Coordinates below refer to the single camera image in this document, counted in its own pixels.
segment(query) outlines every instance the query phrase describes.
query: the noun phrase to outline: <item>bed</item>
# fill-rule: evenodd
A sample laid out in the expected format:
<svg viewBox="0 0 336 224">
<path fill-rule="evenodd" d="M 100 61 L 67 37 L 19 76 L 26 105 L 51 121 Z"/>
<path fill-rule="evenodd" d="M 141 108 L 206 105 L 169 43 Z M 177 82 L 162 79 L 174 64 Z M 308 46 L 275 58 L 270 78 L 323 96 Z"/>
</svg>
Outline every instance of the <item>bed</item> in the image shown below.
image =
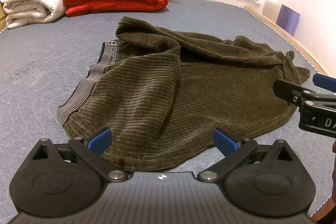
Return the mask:
<svg viewBox="0 0 336 224">
<path fill-rule="evenodd" d="M 170 0 L 161 12 L 114 12 L 63 17 L 56 22 L 32 24 L 0 33 L 0 223 L 16 210 L 8 187 L 15 171 L 42 137 L 54 143 L 68 140 L 57 121 L 56 110 L 71 95 L 90 65 L 97 61 L 101 44 L 115 38 L 123 16 L 145 20 L 176 31 L 204 32 L 219 38 L 244 35 L 267 43 L 277 51 L 294 50 L 294 64 L 316 73 L 309 62 L 263 21 L 248 10 L 208 0 Z M 329 93 L 304 83 L 318 93 Z M 299 113 L 283 127 L 256 138 L 260 144 L 285 139 L 299 156 L 316 184 L 312 215 L 330 196 L 335 155 L 333 139 L 298 128 Z M 223 158 L 211 148 L 173 171 L 199 171 Z"/>
</svg>

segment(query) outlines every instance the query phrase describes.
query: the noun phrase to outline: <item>brown corduroy garment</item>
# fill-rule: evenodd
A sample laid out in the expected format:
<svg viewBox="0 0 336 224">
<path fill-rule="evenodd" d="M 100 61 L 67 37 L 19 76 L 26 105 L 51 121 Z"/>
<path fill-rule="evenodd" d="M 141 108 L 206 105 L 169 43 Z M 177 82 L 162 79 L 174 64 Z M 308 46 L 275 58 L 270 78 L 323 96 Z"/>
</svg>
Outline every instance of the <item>brown corduroy garment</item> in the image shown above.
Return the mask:
<svg viewBox="0 0 336 224">
<path fill-rule="evenodd" d="M 174 32 L 124 17 L 117 59 L 63 125 L 70 137 L 113 132 L 104 158 L 126 170 L 160 170 L 213 146 L 221 127 L 238 138 L 285 124 L 296 107 L 275 97 L 276 79 L 301 84 L 310 72 L 294 52 L 238 36 Z"/>
</svg>

